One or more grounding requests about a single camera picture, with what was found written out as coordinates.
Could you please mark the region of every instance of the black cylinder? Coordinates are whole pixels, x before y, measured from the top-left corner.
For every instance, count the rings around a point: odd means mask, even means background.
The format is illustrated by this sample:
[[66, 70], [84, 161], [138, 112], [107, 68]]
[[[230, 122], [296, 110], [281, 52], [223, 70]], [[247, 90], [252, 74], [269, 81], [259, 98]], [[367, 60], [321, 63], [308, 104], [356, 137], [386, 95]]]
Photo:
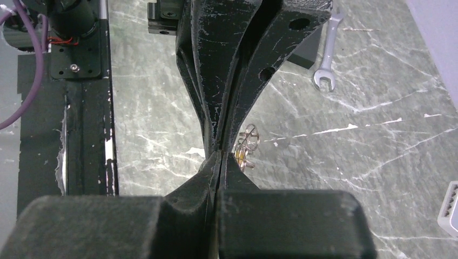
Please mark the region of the black cylinder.
[[89, 37], [96, 30], [96, 21], [87, 0], [58, 0], [49, 16], [53, 31], [61, 38]]

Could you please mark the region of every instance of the open-end wrench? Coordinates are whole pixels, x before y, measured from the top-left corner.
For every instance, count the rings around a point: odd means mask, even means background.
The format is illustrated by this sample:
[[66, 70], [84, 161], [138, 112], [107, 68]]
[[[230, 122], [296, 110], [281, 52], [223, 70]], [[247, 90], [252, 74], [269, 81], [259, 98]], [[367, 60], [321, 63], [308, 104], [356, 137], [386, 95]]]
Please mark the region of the open-end wrench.
[[320, 80], [327, 78], [331, 81], [329, 91], [332, 92], [335, 89], [335, 78], [331, 70], [332, 56], [334, 53], [335, 36], [337, 35], [337, 27], [339, 26], [342, 19], [345, 17], [345, 13], [340, 12], [339, 8], [332, 11], [331, 18], [329, 19], [328, 32], [326, 35], [326, 46], [325, 53], [323, 54], [323, 61], [321, 62], [320, 68], [315, 71], [313, 79], [315, 81], [316, 89], [320, 90]]

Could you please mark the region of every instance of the gray marble surface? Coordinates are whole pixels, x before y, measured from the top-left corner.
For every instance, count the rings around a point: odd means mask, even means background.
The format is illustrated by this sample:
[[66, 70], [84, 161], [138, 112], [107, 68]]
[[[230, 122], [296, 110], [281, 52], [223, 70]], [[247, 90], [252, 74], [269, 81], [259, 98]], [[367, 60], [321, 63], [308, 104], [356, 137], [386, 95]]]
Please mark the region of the gray marble surface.
[[[174, 38], [147, 33], [147, 2], [109, 2], [121, 195], [165, 195], [204, 159]], [[285, 63], [245, 121], [262, 136], [246, 174], [260, 188], [351, 192], [379, 258], [458, 258], [436, 222], [458, 180], [456, 108], [402, 0], [341, 9], [336, 91], [314, 89], [317, 66]]]

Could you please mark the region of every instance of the white power strip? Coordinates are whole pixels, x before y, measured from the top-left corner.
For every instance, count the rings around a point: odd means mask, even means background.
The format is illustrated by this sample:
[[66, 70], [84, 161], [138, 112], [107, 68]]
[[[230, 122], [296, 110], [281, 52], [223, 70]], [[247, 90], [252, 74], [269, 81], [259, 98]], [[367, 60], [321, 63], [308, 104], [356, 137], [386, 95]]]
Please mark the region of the white power strip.
[[452, 237], [458, 237], [458, 181], [450, 182], [437, 223]]

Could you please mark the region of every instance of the bolt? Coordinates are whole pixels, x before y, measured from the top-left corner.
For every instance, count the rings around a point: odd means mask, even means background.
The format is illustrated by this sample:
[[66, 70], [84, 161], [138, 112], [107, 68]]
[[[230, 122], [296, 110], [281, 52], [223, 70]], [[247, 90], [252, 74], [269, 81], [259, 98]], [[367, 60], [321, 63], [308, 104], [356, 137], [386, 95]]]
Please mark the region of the bolt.
[[70, 65], [70, 70], [71, 70], [72, 72], [75, 72], [75, 73], [76, 73], [76, 72], [79, 71], [79, 66], [78, 66], [77, 64], [71, 64], [71, 65]]
[[170, 17], [170, 18], [177, 16], [177, 14], [174, 12], [163, 12], [162, 15], [164, 15], [165, 17]]

